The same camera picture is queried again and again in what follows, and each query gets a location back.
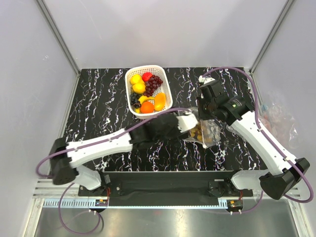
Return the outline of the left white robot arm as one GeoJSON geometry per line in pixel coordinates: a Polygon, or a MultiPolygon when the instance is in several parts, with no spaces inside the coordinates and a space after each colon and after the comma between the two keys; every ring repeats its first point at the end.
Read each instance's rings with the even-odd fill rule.
{"type": "Polygon", "coordinates": [[[76,183],[100,196],[107,184],[101,174],[85,167],[85,163],[108,155],[147,149],[157,141],[177,139],[195,124],[193,115],[164,114],[129,129],[82,142],[62,144],[56,140],[50,160],[52,182],[54,185],[76,183]]]}

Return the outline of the clear dotted zip bag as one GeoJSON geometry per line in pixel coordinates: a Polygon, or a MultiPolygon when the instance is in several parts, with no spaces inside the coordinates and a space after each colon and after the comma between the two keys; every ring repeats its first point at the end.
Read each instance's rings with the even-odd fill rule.
{"type": "Polygon", "coordinates": [[[213,119],[201,120],[198,117],[197,107],[191,107],[189,109],[196,116],[198,124],[190,130],[189,137],[184,141],[201,144],[204,149],[216,145],[221,139],[219,125],[216,124],[213,119]]]}

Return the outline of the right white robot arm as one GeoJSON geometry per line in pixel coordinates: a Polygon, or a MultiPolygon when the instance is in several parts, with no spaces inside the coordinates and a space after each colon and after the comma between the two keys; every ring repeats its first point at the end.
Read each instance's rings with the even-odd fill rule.
{"type": "Polygon", "coordinates": [[[306,173],[310,164],[305,158],[297,159],[261,124],[256,123],[255,109],[241,95],[229,98],[221,83],[206,79],[197,97],[198,116],[201,120],[217,119],[226,123],[244,138],[266,165],[265,170],[237,171],[224,183],[228,195],[241,190],[263,190],[279,200],[300,182],[299,171],[306,173]]]}

